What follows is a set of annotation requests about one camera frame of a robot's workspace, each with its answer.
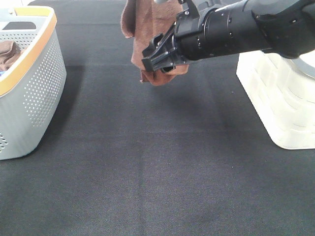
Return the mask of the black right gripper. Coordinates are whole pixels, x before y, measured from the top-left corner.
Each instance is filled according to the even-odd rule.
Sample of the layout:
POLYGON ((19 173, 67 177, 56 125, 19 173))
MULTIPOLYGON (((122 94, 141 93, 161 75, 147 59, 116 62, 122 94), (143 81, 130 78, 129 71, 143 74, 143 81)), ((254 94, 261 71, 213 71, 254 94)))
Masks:
POLYGON ((166 33, 153 37, 142 51, 142 63, 146 71, 170 72, 178 65, 189 64, 202 58, 206 16, 209 7, 201 10, 199 18, 180 12, 166 33))

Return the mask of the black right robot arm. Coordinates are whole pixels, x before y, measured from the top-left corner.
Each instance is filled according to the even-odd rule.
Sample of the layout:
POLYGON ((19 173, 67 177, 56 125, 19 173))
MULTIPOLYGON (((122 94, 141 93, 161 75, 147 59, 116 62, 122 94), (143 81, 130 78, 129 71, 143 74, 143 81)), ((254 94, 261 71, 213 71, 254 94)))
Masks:
POLYGON ((169 72, 201 59, 260 50, 296 59, 315 48, 312 0, 183 0, 166 33, 143 50, 147 71, 169 72))

